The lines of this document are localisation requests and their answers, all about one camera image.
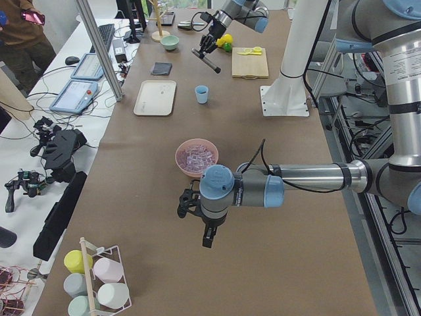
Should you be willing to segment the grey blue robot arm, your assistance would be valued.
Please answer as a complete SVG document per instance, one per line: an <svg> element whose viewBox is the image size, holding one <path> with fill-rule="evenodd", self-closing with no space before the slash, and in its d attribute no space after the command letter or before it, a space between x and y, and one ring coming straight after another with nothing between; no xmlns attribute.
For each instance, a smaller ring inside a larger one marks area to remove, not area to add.
<svg viewBox="0 0 421 316"><path fill-rule="evenodd" d="M226 1L222 8L214 14L201 13L200 18L210 23L208 34L202 36L200 49L192 50L200 59L216 48L216 41L220 39L230 24L237 21L248 28L263 33L268 24L269 10L262 1L231 0Z"/></svg>
<svg viewBox="0 0 421 316"><path fill-rule="evenodd" d="M213 16L200 50L192 52L220 72L205 56L216 49L216 40L234 18L257 32L268 24L258 1L226 1ZM284 192L296 189L328 194L344 189L383 197L420 215L420 1L338 1L336 47L341 53L378 51L384 66L389 119L394 154L388 159L355 159L350 163L292 165L267 163L264 140L255 156L235 171L223 165L205 169L180 196L177 214L199 217L205 224L203 246L212 247L218 226L228 208L280 207ZM298 93L304 93L307 62L313 45L299 39L304 17L317 1L300 1L292 22L279 77L260 93L264 115L304 115L305 101L298 107Z"/></svg>

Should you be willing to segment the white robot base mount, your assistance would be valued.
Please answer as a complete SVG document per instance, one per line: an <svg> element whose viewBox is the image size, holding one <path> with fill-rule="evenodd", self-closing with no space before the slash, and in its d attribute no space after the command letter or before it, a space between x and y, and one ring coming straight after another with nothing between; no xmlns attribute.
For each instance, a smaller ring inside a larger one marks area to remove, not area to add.
<svg viewBox="0 0 421 316"><path fill-rule="evenodd" d="M318 31L323 28L322 21L329 8L328 0L297 2L280 74L272 85L260 87L264 116L309 116L304 83L305 71Z"/></svg>

